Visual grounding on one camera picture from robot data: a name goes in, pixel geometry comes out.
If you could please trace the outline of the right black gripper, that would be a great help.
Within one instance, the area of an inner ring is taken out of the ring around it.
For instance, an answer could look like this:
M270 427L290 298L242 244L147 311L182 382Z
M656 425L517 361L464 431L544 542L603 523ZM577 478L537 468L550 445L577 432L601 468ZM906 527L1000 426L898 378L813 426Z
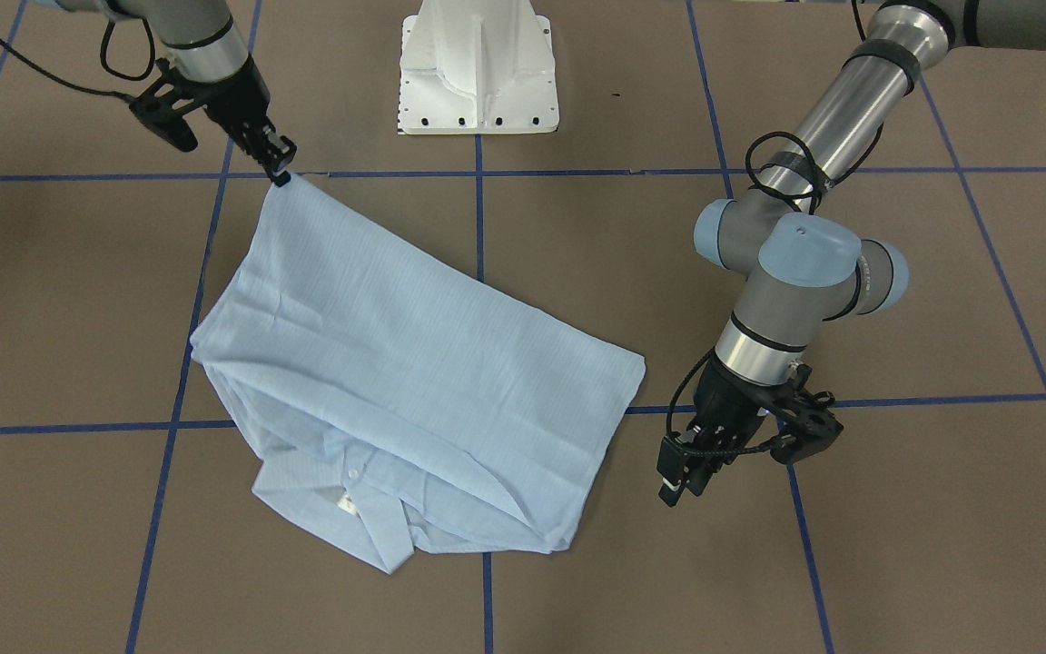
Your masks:
M288 165L296 144L267 115L270 92L258 66L248 59L232 77L203 88L203 109L233 143L257 163L278 189L291 181Z

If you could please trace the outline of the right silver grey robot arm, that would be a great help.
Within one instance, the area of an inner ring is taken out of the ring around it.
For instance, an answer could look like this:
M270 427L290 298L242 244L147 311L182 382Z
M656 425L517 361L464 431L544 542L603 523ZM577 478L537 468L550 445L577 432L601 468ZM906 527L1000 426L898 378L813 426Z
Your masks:
M72 90L115 98L153 135L179 152L192 152L198 140L185 119L202 109L242 152L256 162L275 186L291 180L288 165L296 144L279 133L267 115L270 92L248 42L224 1L47 1L61 12L93 12L116 22L138 20L163 46L153 62L158 77L134 96L87 88L50 74L25 59L25 65Z

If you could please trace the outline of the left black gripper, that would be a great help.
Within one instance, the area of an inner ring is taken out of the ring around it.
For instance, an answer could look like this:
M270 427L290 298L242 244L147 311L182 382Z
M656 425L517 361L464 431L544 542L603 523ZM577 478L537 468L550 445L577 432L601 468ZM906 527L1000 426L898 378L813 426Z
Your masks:
M693 389L693 419L685 430L674 431L677 402L697 375L700 381ZM700 497L724 465L735 463L740 456L771 452L781 444L777 433L748 446L769 414L763 396L772 386L759 386L731 373L715 351L706 351L696 362L672 396L665 435L657 453L657 473L661 477L657 497L666 506L676 508L686 488Z

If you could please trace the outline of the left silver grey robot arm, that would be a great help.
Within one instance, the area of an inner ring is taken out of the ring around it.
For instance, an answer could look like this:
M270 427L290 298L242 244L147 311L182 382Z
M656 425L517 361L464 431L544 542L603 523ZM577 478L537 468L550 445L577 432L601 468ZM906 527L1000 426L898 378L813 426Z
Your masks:
M781 149L761 163L747 149L743 197L698 216L696 251L745 286L715 346L686 374L693 419L683 431L667 426L661 439L665 505L700 496L738 457L800 463L843 433L834 396L808 390L803 356L823 324L896 305L910 273L896 248L818 208L867 160L924 72L959 48L1046 51L1046 1L884 1L804 120L755 140Z

